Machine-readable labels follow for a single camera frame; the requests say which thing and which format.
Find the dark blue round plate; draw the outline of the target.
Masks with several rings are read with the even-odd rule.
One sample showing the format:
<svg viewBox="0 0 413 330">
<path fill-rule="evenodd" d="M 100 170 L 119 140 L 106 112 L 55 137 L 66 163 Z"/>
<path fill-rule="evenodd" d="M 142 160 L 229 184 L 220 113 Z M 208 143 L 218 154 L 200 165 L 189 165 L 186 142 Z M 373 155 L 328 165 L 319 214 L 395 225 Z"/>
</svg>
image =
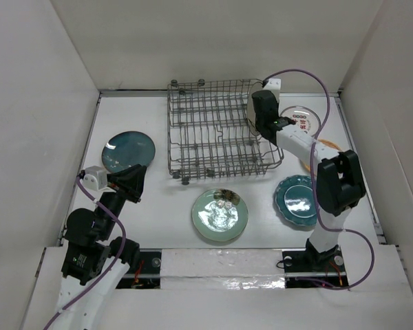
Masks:
<svg viewBox="0 0 413 330">
<path fill-rule="evenodd" d="M 109 139 L 101 153 L 102 164 L 110 173 L 135 165 L 149 166 L 155 157 L 153 140 L 140 131 L 126 131 Z"/>
</svg>

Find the white plate red characters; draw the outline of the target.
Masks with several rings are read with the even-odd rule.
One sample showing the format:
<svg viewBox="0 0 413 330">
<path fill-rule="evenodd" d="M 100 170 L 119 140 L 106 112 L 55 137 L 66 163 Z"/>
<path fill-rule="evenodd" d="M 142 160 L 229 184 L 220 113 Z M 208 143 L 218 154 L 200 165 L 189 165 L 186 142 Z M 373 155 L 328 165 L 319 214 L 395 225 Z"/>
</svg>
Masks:
<svg viewBox="0 0 413 330">
<path fill-rule="evenodd" d="M 313 137 L 321 127 L 321 120 L 319 116 L 308 107 L 298 105 L 287 107 L 284 110 L 282 110 L 280 116 L 288 117 L 294 120 L 297 126 L 304 133 L 307 133 Z"/>
</svg>

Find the orange woven round plate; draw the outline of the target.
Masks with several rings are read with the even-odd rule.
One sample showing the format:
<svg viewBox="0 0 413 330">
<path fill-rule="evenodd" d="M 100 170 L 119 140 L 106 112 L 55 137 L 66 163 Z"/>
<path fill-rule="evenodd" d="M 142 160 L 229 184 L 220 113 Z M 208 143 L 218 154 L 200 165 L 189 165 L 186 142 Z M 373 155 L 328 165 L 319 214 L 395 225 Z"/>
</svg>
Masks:
<svg viewBox="0 0 413 330">
<path fill-rule="evenodd" d="M 331 141 L 329 141 L 329 140 L 325 140 L 325 139 L 319 139 L 319 141 L 322 143 L 322 144 L 325 144 L 327 147 L 330 147 L 330 148 L 332 148 L 332 149 L 336 149 L 336 150 L 338 150 L 338 151 L 342 151 L 342 149 L 337 145 L 337 144 L 335 144 L 334 142 L 331 142 Z M 309 165 L 305 165 L 305 163 L 301 163 L 302 164 L 302 166 L 308 171 L 308 172 L 310 172 L 310 167 L 309 167 Z"/>
</svg>

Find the light green floral plate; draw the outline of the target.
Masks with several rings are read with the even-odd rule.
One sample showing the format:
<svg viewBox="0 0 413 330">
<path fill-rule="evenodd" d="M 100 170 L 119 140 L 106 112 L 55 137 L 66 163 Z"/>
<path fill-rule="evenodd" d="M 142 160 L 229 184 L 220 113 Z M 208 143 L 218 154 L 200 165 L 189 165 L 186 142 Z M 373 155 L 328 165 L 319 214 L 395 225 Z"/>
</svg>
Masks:
<svg viewBox="0 0 413 330">
<path fill-rule="evenodd" d="M 243 198 L 225 188 L 202 193 L 191 209 L 191 220 L 200 235 L 219 243 L 239 237 L 248 223 L 248 216 Z"/>
</svg>

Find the teal scalloped plate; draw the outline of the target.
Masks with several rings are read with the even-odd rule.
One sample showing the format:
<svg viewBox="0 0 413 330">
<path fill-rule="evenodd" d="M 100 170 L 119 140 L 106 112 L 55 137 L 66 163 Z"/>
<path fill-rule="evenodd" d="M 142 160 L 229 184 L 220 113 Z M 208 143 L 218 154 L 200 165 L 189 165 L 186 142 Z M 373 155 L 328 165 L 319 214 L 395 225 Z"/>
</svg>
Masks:
<svg viewBox="0 0 413 330">
<path fill-rule="evenodd" d="M 293 175 L 278 183 L 273 199 L 280 215 L 294 226 L 314 227 L 317 213 L 311 179 L 307 175 Z"/>
</svg>

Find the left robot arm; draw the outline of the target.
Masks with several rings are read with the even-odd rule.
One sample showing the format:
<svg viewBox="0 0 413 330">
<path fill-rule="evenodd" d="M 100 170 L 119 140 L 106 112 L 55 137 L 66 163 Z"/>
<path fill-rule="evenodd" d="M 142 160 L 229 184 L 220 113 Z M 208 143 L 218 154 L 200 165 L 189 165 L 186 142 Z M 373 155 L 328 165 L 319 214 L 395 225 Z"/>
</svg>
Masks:
<svg viewBox="0 0 413 330">
<path fill-rule="evenodd" d="M 121 278 L 138 268 L 140 246 L 127 238 L 119 216 L 125 202 L 140 202 L 146 172 L 140 164 L 112 174 L 91 166 L 76 176 L 95 208 L 67 218 L 61 287 L 46 329 L 96 329 Z"/>
</svg>

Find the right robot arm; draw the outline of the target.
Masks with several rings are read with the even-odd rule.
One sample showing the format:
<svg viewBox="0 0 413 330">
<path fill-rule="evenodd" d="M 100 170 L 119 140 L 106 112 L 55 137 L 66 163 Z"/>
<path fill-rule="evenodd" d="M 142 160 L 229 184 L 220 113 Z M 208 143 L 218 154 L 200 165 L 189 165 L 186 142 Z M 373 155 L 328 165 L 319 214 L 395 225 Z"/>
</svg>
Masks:
<svg viewBox="0 0 413 330">
<path fill-rule="evenodd" d="M 290 264 L 303 266 L 306 272 L 320 270 L 335 255 L 344 223 L 366 193 L 359 158 L 354 151 L 337 151 L 322 144 L 304 133 L 294 120 L 279 116 L 272 91 L 256 91 L 251 101 L 257 132 L 310 167 L 318 224 L 305 250 L 293 256 Z"/>
</svg>

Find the white foam front rail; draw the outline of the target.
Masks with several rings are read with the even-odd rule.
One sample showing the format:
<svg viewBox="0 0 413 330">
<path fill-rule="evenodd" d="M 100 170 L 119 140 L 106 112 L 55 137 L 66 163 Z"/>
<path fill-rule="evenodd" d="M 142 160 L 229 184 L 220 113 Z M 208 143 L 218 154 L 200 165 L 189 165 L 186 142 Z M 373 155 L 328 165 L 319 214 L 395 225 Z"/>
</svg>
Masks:
<svg viewBox="0 0 413 330">
<path fill-rule="evenodd" d="M 283 289 L 278 249 L 168 249 L 162 251 L 165 290 Z"/>
</svg>

